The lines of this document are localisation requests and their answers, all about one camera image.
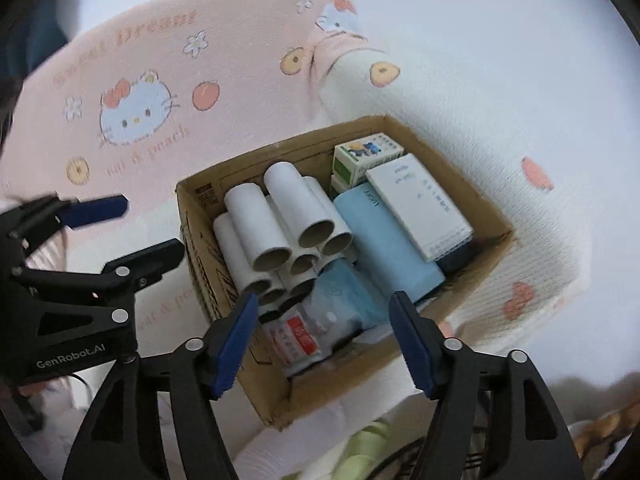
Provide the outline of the white red sachet packet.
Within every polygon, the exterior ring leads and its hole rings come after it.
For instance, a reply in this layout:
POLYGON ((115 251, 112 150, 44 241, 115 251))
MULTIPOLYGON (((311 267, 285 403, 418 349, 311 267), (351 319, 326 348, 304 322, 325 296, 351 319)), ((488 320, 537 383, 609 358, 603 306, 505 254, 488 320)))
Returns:
POLYGON ((319 341, 309 328, 303 313, 299 306, 292 307, 280 318, 262 326, 286 377, 306 370, 323 358, 319 341))

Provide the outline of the large white cardboard tube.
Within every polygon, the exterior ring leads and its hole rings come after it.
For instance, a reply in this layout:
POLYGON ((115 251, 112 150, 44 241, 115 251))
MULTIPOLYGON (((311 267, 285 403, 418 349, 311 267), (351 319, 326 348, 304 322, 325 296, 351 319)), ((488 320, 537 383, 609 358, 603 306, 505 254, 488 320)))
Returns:
POLYGON ((293 164, 271 165, 264 174, 264 183, 300 246, 316 247, 329 237, 333 222, 293 164))

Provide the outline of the light blue tissue pack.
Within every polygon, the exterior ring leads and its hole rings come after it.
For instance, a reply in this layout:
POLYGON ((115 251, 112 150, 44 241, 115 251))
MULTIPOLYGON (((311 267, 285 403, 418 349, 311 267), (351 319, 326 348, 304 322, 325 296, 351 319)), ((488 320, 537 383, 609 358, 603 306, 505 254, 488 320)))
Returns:
POLYGON ((388 322, 385 298, 344 258, 323 268, 306 299, 305 311, 320 333, 332 341, 388 322))

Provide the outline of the small white cardboard tube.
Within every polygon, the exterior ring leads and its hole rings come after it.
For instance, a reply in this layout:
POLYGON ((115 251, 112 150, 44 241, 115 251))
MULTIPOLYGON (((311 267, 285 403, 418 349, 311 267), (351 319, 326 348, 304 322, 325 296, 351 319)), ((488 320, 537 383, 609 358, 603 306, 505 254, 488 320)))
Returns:
POLYGON ((288 242, 288 247, 291 249, 291 255, 288 257, 288 261, 284 266, 282 266, 282 270, 291 275, 298 275, 311 270, 319 260, 318 250, 316 248, 303 248, 300 246, 284 221, 282 214, 278 211, 277 205, 272 197, 267 195, 266 200, 288 242))

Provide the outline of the pink floral fabric pouch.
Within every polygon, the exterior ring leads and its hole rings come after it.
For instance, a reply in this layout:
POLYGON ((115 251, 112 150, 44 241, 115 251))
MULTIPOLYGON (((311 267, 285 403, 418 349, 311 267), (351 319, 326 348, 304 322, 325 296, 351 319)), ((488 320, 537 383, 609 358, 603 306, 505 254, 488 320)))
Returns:
MULTIPOLYGON (((34 242, 22 240, 24 252, 23 269, 35 269, 41 271, 62 272, 67 269, 67 235, 65 232, 57 232, 50 238, 36 247, 34 242)), ((28 285, 26 292, 29 294, 28 300, 29 311, 41 309, 43 306, 53 304, 57 307, 59 304, 66 304, 64 299, 60 297, 41 298, 38 295, 39 288, 35 285, 28 285)))

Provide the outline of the pink cat print blanket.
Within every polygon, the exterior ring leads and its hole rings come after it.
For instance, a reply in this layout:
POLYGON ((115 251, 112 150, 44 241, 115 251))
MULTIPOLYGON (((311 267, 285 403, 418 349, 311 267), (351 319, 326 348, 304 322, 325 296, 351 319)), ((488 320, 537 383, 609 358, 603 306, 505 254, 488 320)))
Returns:
POLYGON ((182 234, 179 181, 360 117, 442 155, 513 230, 438 307, 469 344, 502 351, 586 287, 589 238, 529 128, 438 58, 372 47, 349 0, 153 0, 75 38, 24 83, 1 200, 125 195, 124 218, 67 235, 67 270, 90 270, 182 234))

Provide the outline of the light blue book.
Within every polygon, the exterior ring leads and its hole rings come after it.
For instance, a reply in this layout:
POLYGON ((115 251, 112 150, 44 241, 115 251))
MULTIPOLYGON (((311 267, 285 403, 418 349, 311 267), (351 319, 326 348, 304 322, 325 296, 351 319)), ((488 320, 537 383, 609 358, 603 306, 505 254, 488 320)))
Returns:
POLYGON ((405 292, 415 304, 444 284, 440 267, 413 246, 372 185, 363 183, 337 195, 333 205, 352 231, 358 266, 384 297, 405 292))

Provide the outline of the white spiral notebook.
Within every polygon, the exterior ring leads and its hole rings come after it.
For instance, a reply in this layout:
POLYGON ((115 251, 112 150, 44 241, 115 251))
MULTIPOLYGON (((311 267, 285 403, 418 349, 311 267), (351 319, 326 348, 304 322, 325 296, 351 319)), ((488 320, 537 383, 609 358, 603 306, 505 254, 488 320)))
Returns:
POLYGON ((426 261, 472 240, 469 221, 413 154, 369 169, 366 177, 426 261))

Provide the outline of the white green cartoon box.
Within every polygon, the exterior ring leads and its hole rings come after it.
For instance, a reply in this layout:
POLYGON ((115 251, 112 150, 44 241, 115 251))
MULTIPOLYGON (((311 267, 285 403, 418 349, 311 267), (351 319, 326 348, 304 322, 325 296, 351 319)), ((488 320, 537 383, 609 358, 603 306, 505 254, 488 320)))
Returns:
POLYGON ((366 180, 369 169, 405 154, 402 145, 377 132, 334 146, 332 170, 349 188, 366 180))

